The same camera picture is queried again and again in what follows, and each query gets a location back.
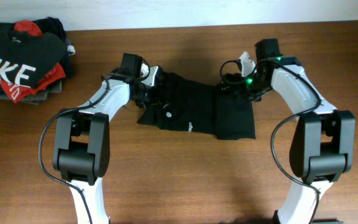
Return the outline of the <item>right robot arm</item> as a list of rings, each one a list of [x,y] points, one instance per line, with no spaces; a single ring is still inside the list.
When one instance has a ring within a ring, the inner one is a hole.
[[[254,49],[255,60],[244,52],[233,61],[239,72],[220,73],[222,91],[249,102],[272,90],[283,98],[292,114],[272,131],[270,151],[291,186],[271,223],[317,223],[321,198],[352,167],[355,116],[328,102],[310,82],[300,60],[280,52],[278,39],[262,39]],[[275,137],[293,119],[297,124],[289,150],[291,172],[287,172],[278,160]]]

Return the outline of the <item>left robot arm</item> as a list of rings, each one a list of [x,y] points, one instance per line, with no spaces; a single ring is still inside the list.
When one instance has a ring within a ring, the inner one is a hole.
[[[86,103],[57,116],[52,164],[60,182],[71,190],[78,223],[110,222],[103,197],[110,161],[109,123],[129,101],[148,103],[161,77],[158,65],[124,53],[121,66],[102,77],[99,90]]]

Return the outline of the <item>black Sydrogen t-shirt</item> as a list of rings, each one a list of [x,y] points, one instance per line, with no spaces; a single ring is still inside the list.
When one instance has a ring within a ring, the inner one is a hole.
[[[164,72],[157,101],[138,123],[169,131],[213,134],[220,140],[255,139],[252,103],[218,86]]]

